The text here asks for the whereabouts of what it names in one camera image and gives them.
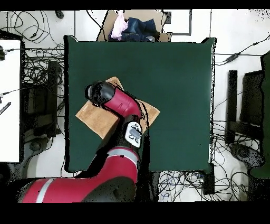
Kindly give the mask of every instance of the silver stripe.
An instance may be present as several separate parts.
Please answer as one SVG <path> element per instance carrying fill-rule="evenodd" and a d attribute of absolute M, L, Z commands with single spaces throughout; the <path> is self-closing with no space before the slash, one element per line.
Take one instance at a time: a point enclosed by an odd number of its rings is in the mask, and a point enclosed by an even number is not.
<path fill-rule="evenodd" d="M 40 193 L 37 196 L 36 203 L 42 203 L 43 202 L 46 191 L 48 190 L 48 187 L 50 186 L 50 184 L 53 181 L 54 181 L 54 179 L 51 178 L 51 179 L 47 180 L 46 183 L 44 183 L 44 185 L 42 186 L 42 188 L 40 190 Z"/>
<path fill-rule="evenodd" d="M 124 157 L 130 159 L 137 166 L 138 158 L 131 151 L 125 150 L 123 148 L 117 148 L 115 150 L 109 151 L 108 155 L 109 155 L 108 158 L 111 156 L 123 155 Z"/>

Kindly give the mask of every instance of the dark blue cloth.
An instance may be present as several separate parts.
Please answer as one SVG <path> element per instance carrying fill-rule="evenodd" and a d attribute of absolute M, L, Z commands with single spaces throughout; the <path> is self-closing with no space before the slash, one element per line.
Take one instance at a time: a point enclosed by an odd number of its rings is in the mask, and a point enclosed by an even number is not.
<path fill-rule="evenodd" d="M 110 42 L 119 42 L 118 39 L 111 38 L 112 30 L 109 33 L 108 40 Z M 121 41 L 126 42 L 151 42 L 147 37 L 156 38 L 157 30 L 154 19 L 142 22 L 137 18 L 129 18 L 128 28 L 122 32 Z"/>

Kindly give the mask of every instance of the chair wheel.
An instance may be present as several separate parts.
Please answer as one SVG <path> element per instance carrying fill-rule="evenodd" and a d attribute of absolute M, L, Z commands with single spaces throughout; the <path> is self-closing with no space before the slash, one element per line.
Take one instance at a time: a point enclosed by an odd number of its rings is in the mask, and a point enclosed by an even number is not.
<path fill-rule="evenodd" d="M 62 11 L 55 11 L 55 14 L 60 19 L 64 18 L 64 13 L 62 13 Z"/>

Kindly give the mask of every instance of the cardboard box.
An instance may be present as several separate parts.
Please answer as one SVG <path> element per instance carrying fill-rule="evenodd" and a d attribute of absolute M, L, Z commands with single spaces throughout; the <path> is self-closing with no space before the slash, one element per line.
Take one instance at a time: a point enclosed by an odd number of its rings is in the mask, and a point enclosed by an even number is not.
<path fill-rule="evenodd" d="M 162 28 L 166 21 L 166 14 L 159 12 L 157 10 L 125 10 L 124 18 L 128 20 L 129 17 L 138 18 L 139 20 L 145 22 L 154 19 L 156 29 L 160 33 L 159 42 L 169 42 L 172 33 L 162 33 Z M 111 32 L 114 22 L 116 21 L 118 14 L 113 10 L 108 10 L 103 21 L 102 28 L 104 29 L 105 37 L 108 38 Z M 97 38 L 97 41 L 105 41 L 103 30 L 101 29 Z"/>

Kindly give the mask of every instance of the dark green table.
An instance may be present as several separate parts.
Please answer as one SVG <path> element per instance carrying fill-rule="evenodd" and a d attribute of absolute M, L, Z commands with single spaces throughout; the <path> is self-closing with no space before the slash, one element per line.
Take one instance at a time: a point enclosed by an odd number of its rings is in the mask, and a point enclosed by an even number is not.
<path fill-rule="evenodd" d="M 86 170 L 101 143 L 75 117 L 86 103 L 84 88 L 113 76 L 126 91 L 160 110 L 150 127 L 151 171 L 208 170 L 214 39 L 199 44 L 111 43 L 65 36 L 64 42 L 67 171 Z"/>

